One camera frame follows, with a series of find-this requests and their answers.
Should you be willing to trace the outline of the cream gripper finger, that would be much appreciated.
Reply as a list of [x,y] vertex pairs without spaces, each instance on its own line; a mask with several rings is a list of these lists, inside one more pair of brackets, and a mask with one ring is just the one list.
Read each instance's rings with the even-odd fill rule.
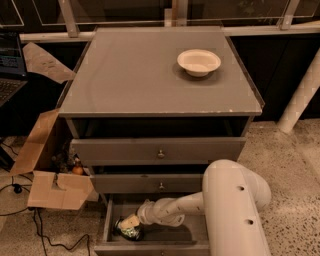
[[120,222],[120,229],[127,230],[138,227],[140,225],[139,218],[136,214],[131,214]]

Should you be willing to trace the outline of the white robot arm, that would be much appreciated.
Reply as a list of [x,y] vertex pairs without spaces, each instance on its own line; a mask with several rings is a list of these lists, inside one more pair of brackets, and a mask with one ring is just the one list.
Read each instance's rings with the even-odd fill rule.
[[320,256],[319,123],[300,118],[318,88],[314,59],[280,120],[250,131],[241,163],[211,164],[200,193],[145,201],[121,231],[203,214],[211,256]]

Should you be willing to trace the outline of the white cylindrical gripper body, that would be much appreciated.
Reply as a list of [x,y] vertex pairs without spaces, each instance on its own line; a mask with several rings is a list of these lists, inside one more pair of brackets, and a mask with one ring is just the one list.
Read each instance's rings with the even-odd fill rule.
[[157,201],[146,200],[137,210],[139,221],[144,225],[158,224],[178,227],[185,215],[178,207],[174,198],[162,198]]

